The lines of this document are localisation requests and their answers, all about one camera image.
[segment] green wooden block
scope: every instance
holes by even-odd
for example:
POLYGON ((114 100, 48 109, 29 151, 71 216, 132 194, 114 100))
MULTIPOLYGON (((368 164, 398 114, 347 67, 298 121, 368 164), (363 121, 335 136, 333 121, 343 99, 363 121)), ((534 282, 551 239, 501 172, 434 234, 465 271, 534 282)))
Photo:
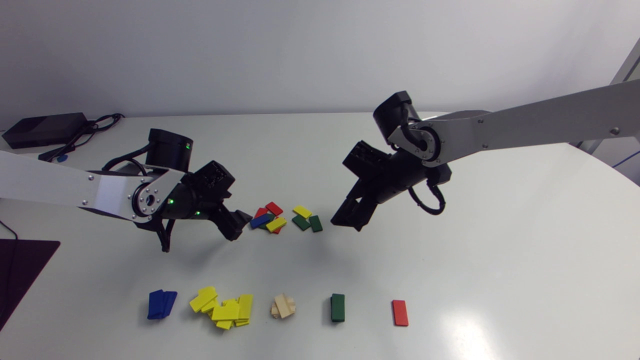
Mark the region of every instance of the green wooden block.
POLYGON ((344 322, 344 294, 331 295, 331 321, 344 322))
POLYGON ((291 221, 293 221, 293 223, 296 224, 302 231, 307 230, 309 227, 311 227, 311 224, 307 222, 307 219, 305 219, 301 215, 296 215, 295 217, 293 217, 293 219, 291 219, 291 221))
POLYGON ((259 228, 261 228, 261 229, 265 229, 265 230, 266 230, 266 229, 267 229, 267 224, 268 224, 268 223, 270 223, 270 222, 272 222, 272 221, 273 221, 273 219, 275 219, 275 218, 276 218, 276 216, 275 216, 274 214, 272 214, 272 213, 267 213, 267 216, 268 216, 268 217, 269 217, 269 219, 270 219, 270 220, 269 220, 269 222, 266 222, 266 223, 264 223, 264 224, 262 224, 262 225, 258 226, 259 228))
POLYGON ((314 233, 322 231, 322 224, 320 224, 320 218, 317 215, 310 217, 309 222, 311 223, 311 230, 313 230, 314 233))

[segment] pile of yellow blocks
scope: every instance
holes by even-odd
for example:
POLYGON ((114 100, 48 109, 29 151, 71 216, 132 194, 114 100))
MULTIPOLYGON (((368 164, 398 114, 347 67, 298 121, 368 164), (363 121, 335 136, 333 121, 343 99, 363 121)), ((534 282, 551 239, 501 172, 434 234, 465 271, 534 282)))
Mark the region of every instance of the pile of yellow blocks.
POLYGON ((193 312, 209 315, 217 327, 225 330, 231 329, 233 325, 236 327, 248 325, 252 304, 253 295, 243 294, 238 299, 228 299, 220 305, 218 293, 213 286, 198 290, 198 296, 189 302, 193 312))

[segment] yellow wooden block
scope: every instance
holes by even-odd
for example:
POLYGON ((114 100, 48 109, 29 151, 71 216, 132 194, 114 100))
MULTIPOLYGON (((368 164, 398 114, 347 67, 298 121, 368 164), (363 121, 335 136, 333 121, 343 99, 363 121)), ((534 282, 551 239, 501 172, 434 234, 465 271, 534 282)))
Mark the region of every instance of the yellow wooden block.
POLYGON ((234 324, 233 320, 224 320, 224 321, 216 322, 216 326, 217 327, 219 327, 220 329, 225 329, 225 330, 231 329, 231 326, 233 326, 233 324, 234 324))
POLYGON ((238 320, 238 314, 240 313, 240 305, 235 299, 226 300, 226 305, 217 306, 213 308, 211 314, 211 320, 238 320))
POLYGON ((293 208, 293 212, 300 215, 303 218, 309 218, 311 215, 313 215, 311 211, 307 210, 307 208, 305 208, 302 205, 298 205, 295 208, 293 208))
POLYGON ((213 300, 208 302, 205 306, 203 306, 200 309, 200 311, 202 311, 203 313, 208 313, 209 311, 212 311, 213 308, 216 306, 220 306, 220 304, 218 303, 218 297, 215 297, 213 300))
POLYGON ((209 286, 207 288, 202 288, 198 290, 198 296, 195 299, 189 301, 189 305, 193 309, 194 313, 197 313, 207 305, 211 300, 215 299, 218 296, 216 293, 216 288, 213 286, 209 286))
POLYGON ((279 228, 283 227, 284 225, 287 224, 287 219, 285 218, 275 218, 273 219, 272 222, 267 224, 267 230, 269 230, 270 233, 278 230, 279 228))
POLYGON ((238 299, 238 304, 240 305, 240 312, 238 313, 238 318, 240 319, 249 319, 251 318, 251 306, 253 305, 253 295, 252 294, 242 294, 238 299))

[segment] white wall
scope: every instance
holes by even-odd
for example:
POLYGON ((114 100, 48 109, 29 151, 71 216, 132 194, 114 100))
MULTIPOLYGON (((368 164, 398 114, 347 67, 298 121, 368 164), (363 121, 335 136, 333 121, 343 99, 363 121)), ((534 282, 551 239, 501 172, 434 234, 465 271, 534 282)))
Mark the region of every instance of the white wall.
POLYGON ((0 3, 0 129, 23 117, 507 106, 607 85, 629 0, 0 3))

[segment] red wooden block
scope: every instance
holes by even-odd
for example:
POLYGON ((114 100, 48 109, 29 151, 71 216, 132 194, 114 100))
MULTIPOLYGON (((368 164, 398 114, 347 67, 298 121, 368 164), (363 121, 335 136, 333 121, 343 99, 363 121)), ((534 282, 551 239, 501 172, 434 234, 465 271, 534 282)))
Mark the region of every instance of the red wooden block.
POLYGON ((278 216, 278 215, 282 214, 282 209, 280 209, 280 206, 277 206, 273 201, 271 201, 269 204, 267 204, 266 207, 275 216, 278 216))
POLYGON ((404 300, 393 300, 394 321, 396 326, 409 326, 409 318, 406 315, 406 303, 404 300))
POLYGON ((261 217, 262 215, 266 214, 268 211, 269 210, 265 208, 259 208, 258 212, 255 213, 255 216, 253 218, 261 217))

